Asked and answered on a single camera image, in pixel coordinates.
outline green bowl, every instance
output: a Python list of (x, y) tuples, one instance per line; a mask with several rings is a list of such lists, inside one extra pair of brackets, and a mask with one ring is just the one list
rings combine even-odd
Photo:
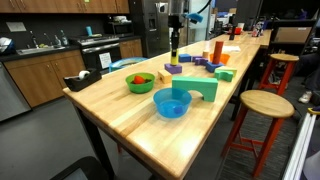
[[(137, 75), (143, 77), (144, 79), (150, 79), (151, 81), (143, 84), (133, 84), (132, 82), (134, 80), (134, 77)], [(140, 72), (140, 73), (135, 73), (128, 76), (126, 78), (126, 82), (131, 92), (136, 94), (143, 94), (151, 91), (151, 89), (153, 88), (154, 79), (155, 79), (155, 76), (153, 74)]]

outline faucet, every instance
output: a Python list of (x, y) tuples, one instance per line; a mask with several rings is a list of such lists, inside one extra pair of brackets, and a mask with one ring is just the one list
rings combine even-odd
[(31, 34), (31, 40), (32, 40), (34, 46), (38, 49), (39, 46), (38, 46), (38, 43), (36, 41), (36, 37), (33, 35), (32, 31), (30, 31), (30, 34)]
[(47, 33), (43, 33), (43, 35), (47, 38), (47, 40), (49, 41), (49, 46), (53, 46), (53, 42), (51, 41), (51, 39), (49, 38), (49, 36), (47, 35)]

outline red stool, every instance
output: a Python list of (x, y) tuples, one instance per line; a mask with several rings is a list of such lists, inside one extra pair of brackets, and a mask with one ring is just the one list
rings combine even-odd
[[(282, 95), (284, 93), (284, 90), (286, 89), (286, 85), (287, 85), (288, 80), (292, 74), (294, 65), (299, 60), (299, 58), (298, 58), (298, 56), (293, 56), (293, 55), (288, 55), (288, 54), (271, 54), (270, 57), (271, 57), (270, 62), (269, 62), (267, 69), (265, 70), (265, 72), (262, 76), (262, 80), (259, 84), (258, 89), (274, 88), (277, 90), (278, 95)], [(277, 65), (277, 62), (285, 62), (287, 64), (284, 75), (281, 78), (280, 85), (271, 84), (271, 83), (269, 83), (269, 80), (268, 80), (272, 70)]]
[[(230, 147), (252, 151), (256, 158), (253, 177), (257, 177), (263, 168), (263, 164), (268, 156), (274, 140), (276, 139), (284, 119), (293, 115), (294, 108), (290, 102), (281, 96), (261, 90), (245, 91), (240, 95), (240, 100), (242, 103), (240, 112), (236, 121), (234, 122), (227, 142), (224, 145), (221, 156), (225, 157)], [(273, 119), (268, 134), (263, 142), (244, 138), (240, 135), (241, 125), (244, 122), (248, 110), (271, 117)], [(240, 140), (239, 143), (235, 142), (238, 135)], [(257, 152), (255, 145), (262, 145), (260, 152)]]

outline red cylinder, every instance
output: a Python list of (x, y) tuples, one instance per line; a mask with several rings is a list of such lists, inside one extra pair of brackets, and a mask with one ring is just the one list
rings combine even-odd
[(222, 53), (223, 41), (216, 41), (216, 45), (214, 47), (212, 64), (220, 63), (220, 56)]

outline cabinet door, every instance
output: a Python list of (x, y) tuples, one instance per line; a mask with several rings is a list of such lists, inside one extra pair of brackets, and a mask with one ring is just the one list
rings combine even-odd
[(121, 58), (133, 57), (131, 44), (131, 41), (120, 42)]
[(85, 70), (81, 56), (73, 56), (51, 61), (51, 64), (54, 67), (59, 82), (63, 88), (67, 87), (63, 80), (64, 77), (78, 76), (80, 71)]
[(133, 54), (135, 57), (142, 57), (142, 48), (141, 48), (140, 39), (133, 40), (132, 48), (133, 48)]
[(63, 96), (57, 76), (48, 62), (9, 69), (31, 107)]
[(16, 0), (21, 12), (25, 13), (57, 13), (55, 1), (52, 0)]
[(103, 13), (102, 4), (100, 0), (90, 0), (85, 2), (80, 0), (84, 13)]
[(19, 13), (20, 9), (15, 0), (1, 0), (0, 13)]
[(104, 13), (117, 13), (116, 0), (101, 0)]
[(60, 13), (83, 13), (80, 0), (55, 0), (58, 11)]
[(128, 0), (116, 0), (118, 13), (129, 13)]

